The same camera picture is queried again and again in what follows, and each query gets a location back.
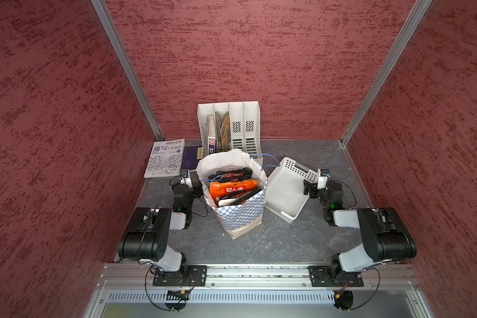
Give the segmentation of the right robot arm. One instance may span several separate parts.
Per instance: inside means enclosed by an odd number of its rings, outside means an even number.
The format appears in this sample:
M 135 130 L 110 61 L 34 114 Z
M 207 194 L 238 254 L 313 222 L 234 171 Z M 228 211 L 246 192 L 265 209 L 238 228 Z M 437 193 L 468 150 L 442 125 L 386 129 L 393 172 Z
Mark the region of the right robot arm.
M 327 266 L 308 268 L 313 286 L 362 287 L 361 273 L 379 264 L 416 257 L 416 242 L 393 208 L 343 208 L 342 183 L 304 181 L 303 193 L 323 206 L 323 218 L 332 227 L 358 229 L 362 242 L 334 255 Z

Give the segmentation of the black red condiment packet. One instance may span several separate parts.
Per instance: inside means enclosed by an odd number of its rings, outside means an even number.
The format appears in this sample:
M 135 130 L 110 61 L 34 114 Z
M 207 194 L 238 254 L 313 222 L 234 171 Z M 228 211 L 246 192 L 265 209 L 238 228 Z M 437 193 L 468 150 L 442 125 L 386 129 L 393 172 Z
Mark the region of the black red condiment packet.
M 208 177 L 208 180 L 211 182 L 241 182 L 245 180 L 250 180 L 253 176 L 253 171 L 251 168 L 240 168 L 230 171 L 218 171 L 215 174 L 212 174 Z

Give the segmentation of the orange red condiment packet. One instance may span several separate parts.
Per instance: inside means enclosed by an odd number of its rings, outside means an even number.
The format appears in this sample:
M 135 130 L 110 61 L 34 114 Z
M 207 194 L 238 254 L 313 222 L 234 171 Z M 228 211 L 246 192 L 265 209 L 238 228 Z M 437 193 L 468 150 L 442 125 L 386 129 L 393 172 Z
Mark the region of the orange red condiment packet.
M 213 199 L 226 196 L 231 193 L 243 192 L 252 189 L 256 189 L 258 181 L 256 180 L 244 180 L 240 182 L 213 182 L 209 186 L 209 193 Z

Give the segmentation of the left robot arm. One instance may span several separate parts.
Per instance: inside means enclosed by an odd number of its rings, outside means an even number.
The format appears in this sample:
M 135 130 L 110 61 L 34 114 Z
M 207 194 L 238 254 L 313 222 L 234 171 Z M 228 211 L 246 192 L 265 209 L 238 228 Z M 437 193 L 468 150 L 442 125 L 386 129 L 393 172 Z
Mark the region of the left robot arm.
M 200 182 L 190 186 L 180 182 L 172 186 L 171 208 L 138 207 L 129 221 L 118 246 L 121 260 L 151 265 L 157 284 L 183 285 L 190 279 L 187 258 L 168 245 L 171 231 L 189 228 L 193 218 L 193 200 L 200 199 Z

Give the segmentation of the checkered paper bag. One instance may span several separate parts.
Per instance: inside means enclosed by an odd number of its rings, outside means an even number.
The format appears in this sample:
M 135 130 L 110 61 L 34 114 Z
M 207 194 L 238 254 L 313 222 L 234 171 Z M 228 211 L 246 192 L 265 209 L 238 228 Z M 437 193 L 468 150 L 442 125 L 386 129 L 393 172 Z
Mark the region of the checkered paper bag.
M 239 149 L 210 154 L 197 165 L 205 203 L 232 239 L 262 223 L 268 187 L 265 169 L 279 165 L 271 154 Z

